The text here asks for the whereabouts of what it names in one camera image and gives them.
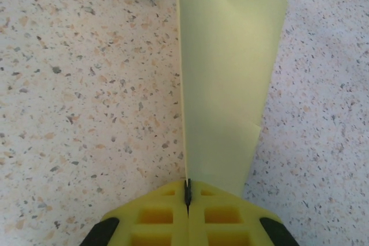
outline terrazzo floor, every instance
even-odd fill
[[[184,177],[176,0],[1,0],[0,245],[78,245]],[[244,197],[369,245],[369,0],[288,0]]]

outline paper sheet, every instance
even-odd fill
[[[178,0],[186,175],[241,195],[286,0]]]

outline square hole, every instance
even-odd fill
[[[242,223],[239,210],[232,206],[207,207],[204,212],[205,223],[238,224]]]
[[[251,246],[247,232],[208,232],[209,246]]]
[[[172,224],[173,211],[167,207],[150,207],[142,209],[139,224]]]
[[[131,246],[171,246],[170,234],[132,234]]]
[[[163,196],[172,196],[175,195],[175,191],[174,190],[169,190],[163,193]]]
[[[208,191],[208,190],[201,190],[201,195],[202,196],[213,196],[214,193],[212,193],[211,191]]]

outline black rubber edge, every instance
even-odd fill
[[[119,219],[115,217],[95,224],[80,246],[108,246],[118,224]]]
[[[297,241],[282,223],[267,217],[260,218],[260,223],[274,246],[299,246]]]

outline yellow plastic object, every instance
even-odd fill
[[[241,196],[286,0],[177,0],[186,174]]]
[[[119,219],[108,246],[273,246],[259,219],[269,211],[202,182],[192,182],[189,215],[177,181],[107,213]]]
[[[107,213],[102,221],[120,221],[108,246],[188,245],[184,192],[183,181],[176,181]]]

